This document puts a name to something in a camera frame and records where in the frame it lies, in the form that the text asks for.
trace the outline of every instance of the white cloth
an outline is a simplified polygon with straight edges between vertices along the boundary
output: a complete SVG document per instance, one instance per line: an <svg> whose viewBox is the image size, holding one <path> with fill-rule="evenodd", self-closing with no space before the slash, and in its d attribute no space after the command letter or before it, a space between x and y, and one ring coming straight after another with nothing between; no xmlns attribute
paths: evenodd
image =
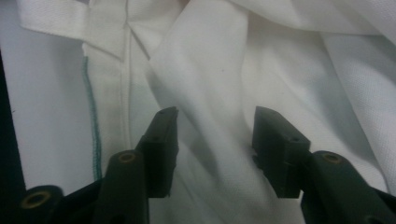
<svg viewBox="0 0 396 224"><path fill-rule="evenodd" d="M13 7L9 1L2 5ZM68 70L75 73L78 91L62 79L64 63L82 61L81 53L64 57L72 50L58 48L70 40L15 26L15 33L8 33L15 19L3 11L0 47L11 105L20 111L14 120L26 184L57 184L71 192L92 181L83 75L76 67ZM396 193L393 0L92 0L88 6L21 0L19 11L25 28L84 42L104 170L111 154L136 145L156 111L178 107L180 151L172 196L150 201L152 223L304 222L298 201L278 200L251 161L256 105L281 113L311 140L312 151L339 153L371 186ZM26 44L34 36L43 48ZM59 42L51 45L46 38ZM24 54L20 43L32 54ZM37 70L41 64L35 64L34 52L41 52L40 62L48 60L43 71ZM44 70L52 64L58 67ZM34 96L32 90L41 86L57 93ZM47 107L27 111L32 100ZM48 117L54 116L54 102L80 113L59 120L61 130L48 121L64 112ZM35 133L26 122L39 112L35 122L47 123ZM83 116L84 123L76 121ZM63 135L78 125L84 134ZM48 148L42 141L52 141L42 135L50 132L62 136L56 139L61 143L80 137L74 143L85 156L77 157L65 144ZM44 153L47 160L37 157ZM40 172L37 163L58 176Z"/></svg>

